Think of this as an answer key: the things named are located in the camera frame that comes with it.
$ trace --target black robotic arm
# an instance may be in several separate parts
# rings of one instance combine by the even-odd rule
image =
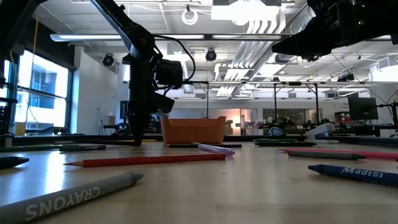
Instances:
[[[332,49],[391,35],[398,44],[396,0],[307,0],[316,16],[288,39],[272,46],[275,53],[315,61]]]
[[[7,55],[31,19],[36,7],[45,1],[2,1],[0,20],[11,22],[8,22],[8,26],[0,32],[1,65],[4,64],[4,60],[7,59]],[[162,59],[163,55],[155,45],[154,36],[141,25],[130,20],[123,11],[124,6],[118,6],[112,0],[90,0],[90,2],[118,32],[129,51],[122,61],[130,65],[127,118],[135,143],[139,146],[150,114],[158,110],[166,113],[171,111],[174,100],[155,91],[161,88],[178,89],[182,86],[181,63]],[[4,69],[1,68],[0,86],[3,86],[5,82],[3,71]]]

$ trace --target orange bin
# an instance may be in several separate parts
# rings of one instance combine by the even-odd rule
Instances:
[[[225,119],[169,119],[161,118],[163,141],[166,144],[192,142],[219,144],[224,140]]]

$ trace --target wooden table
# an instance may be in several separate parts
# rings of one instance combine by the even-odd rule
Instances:
[[[398,152],[349,144],[332,149]],[[109,146],[106,151],[2,153],[29,157],[0,170],[0,205],[127,172],[144,174],[131,188],[45,218],[39,223],[395,223],[398,189],[319,175],[308,165],[334,164],[398,172],[395,161],[288,157],[278,147],[243,143],[233,158],[143,166],[79,168],[64,162],[109,157],[195,154],[196,149]]]

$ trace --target window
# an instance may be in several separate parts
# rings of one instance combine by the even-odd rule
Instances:
[[[11,62],[5,60],[4,61],[4,77],[6,77],[6,82],[8,82],[8,77],[10,75],[10,66],[11,66]]]
[[[19,85],[33,90],[67,97],[67,68],[61,67],[37,55],[25,51],[20,57]]]
[[[308,117],[305,117],[305,109],[277,109],[278,120],[275,121],[274,109],[263,109],[263,118],[267,122],[275,123],[294,123],[295,125],[302,125]]]
[[[64,127],[69,70],[28,51],[19,61],[15,121],[27,130]]]

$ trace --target camera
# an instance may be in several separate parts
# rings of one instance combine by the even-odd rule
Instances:
[[[113,59],[113,54],[112,53],[107,53],[104,57],[104,60],[102,61],[102,63],[105,66],[112,66],[114,63],[114,59]]]
[[[212,61],[216,60],[216,58],[217,58],[217,54],[214,51],[214,49],[208,49],[207,54],[206,54],[206,60],[208,62],[212,62]]]

